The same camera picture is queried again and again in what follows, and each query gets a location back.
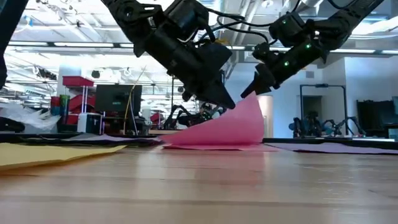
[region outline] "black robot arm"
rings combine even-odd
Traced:
[[[175,0],[163,11],[160,5],[135,0],[102,1],[134,44],[134,54],[140,57],[147,52],[184,84],[185,101],[196,95],[201,100],[234,108],[218,78],[232,52],[216,42],[196,47],[189,41],[198,30],[211,32],[205,6],[196,0]]]
[[[326,62],[329,51],[340,48],[353,29],[383,0],[354,0],[348,7],[340,9],[328,19],[304,22],[296,12],[290,12],[273,22],[269,27],[273,39],[285,47],[286,53],[273,52],[269,44],[257,45],[253,56],[260,60],[256,66],[254,80],[243,91],[244,98],[252,91],[257,94],[278,89],[286,79],[318,58]]]

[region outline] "wooden tabletop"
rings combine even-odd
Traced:
[[[398,221],[398,157],[124,149],[0,173],[2,224]]]

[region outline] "desk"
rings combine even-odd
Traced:
[[[124,149],[0,173],[4,224],[384,224],[396,156]]]
[[[123,130],[124,121],[126,121],[126,130],[134,131],[134,123],[132,122],[131,118],[118,118],[118,117],[104,117],[104,121],[109,122],[108,124],[110,127],[105,127],[105,133],[113,134],[113,133],[120,133],[120,130]],[[135,118],[137,130],[139,135],[148,135],[148,125],[145,124],[145,119],[142,118]]]

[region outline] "pink cloth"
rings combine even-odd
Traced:
[[[260,105],[256,94],[251,93],[235,109],[217,119],[160,138],[171,143],[168,148],[244,150],[246,146],[258,146],[263,136],[264,120]]]

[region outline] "white ceiling beam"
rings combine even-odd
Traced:
[[[35,16],[33,16],[29,11],[24,12],[25,14],[28,14],[28,16],[32,19],[34,19],[35,21],[39,22],[42,26],[44,27],[48,27],[48,25],[46,25],[44,22],[42,22],[40,19],[36,18]],[[56,31],[56,30],[52,30],[50,29],[51,32],[53,32],[54,34],[59,35],[60,37],[66,38],[64,35],[62,35],[60,32]]]
[[[49,14],[52,14],[54,17],[57,19],[60,19],[60,22],[64,24],[65,26],[68,26],[69,30],[74,33],[76,36],[78,36],[81,40],[83,41],[94,41],[90,37],[88,37],[83,31],[81,31],[78,27],[74,26],[72,22],[70,22],[66,17],[65,14],[63,13],[62,9],[60,9],[58,6],[52,6],[52,9],[47,7],[47,5],[40,5],[40,8],[48,12]]]
[[[22,74],[22,73],[19,73],[19,72],[17,72],[16,70],[9,70],[8,71],[10,74],[15,74],[15,75],[18,75],[18,76],[20,76],[20,77],[24,77],[24,78],[27,78],[27,81],[36,81],[36,79],[35,78],[33,78],[33,77],[30,77],[30,76],[28,76],[28,75],[24,75],[24,74]]]
[[[240,15],[246,17],[246,13],[248,13],[249,6],[251,4],[251,0],[242,0],[242,8],[240,9]],[[240,29],[242,24],[238,24],[236,29]],[[235,44],[236,38],[238,38],[238,32],[234,32],[232,36],[231,43]]]
[[[77,17],[77,19],[78,19],[80,22],[84,23],[84,25],[86,25],[87,28],[88,28],[90,31],[92,31],[92,33],[94,33],[94,34],[97,36],[97,39],[98,39],[97,41],[106,42],[107,37],[103,37],[100,33],[98,33],[97,30],[95,30],[95,29],[93,28],[93,26],[92,26],[81,14],[77,14],[76,17]]]
[[[19,24],[18,24],[18,26],[19,27],[23,27],[23,26],[25,26],[26,25],[26,23],[23,23],[23,22],[20,22]],[[97,25],[95,25],[95,27],[93,27],[93,25],[90,25],[90,26],[92,26],[92,28],[96,31],[96,30],[106,30],[106,31],[116,31],[116,32],[122,32],[122,29],[119,27],[119,26],[100,26],[100,27],[98,27]],[[46,28],[48,28],[48,30],[51,30],[51,31],[55,31],[55,30],[57,30],[57,29],[65,29],[66,27],[65,27],[65,25],[52,25],[52,26],[48,26],[48,25],[46,25],[46,24],[42,24],[42,25],[35,25],[35,26],[33,26],[33,27],[30,27],[29,28],[29,30],[43,30],[43,29],[45,29],[45,27]]]
[[[252,4],[252,8],[250,9],[248,16],[246,17],[247,22],[252,22],[253,17],[256,14],[257,9],[259,8],[259,6],[261,5],[262,2],[263,2],[263,0],[254,0],[254,3]],[[243,24],[242,30],[249,30],[249,25]],[[243,43],[245,36],[246,36],[245,33],[240,33],[238,41],[236,43],[235,42],[233,42],[233,43],[236,45],[241,45]]]

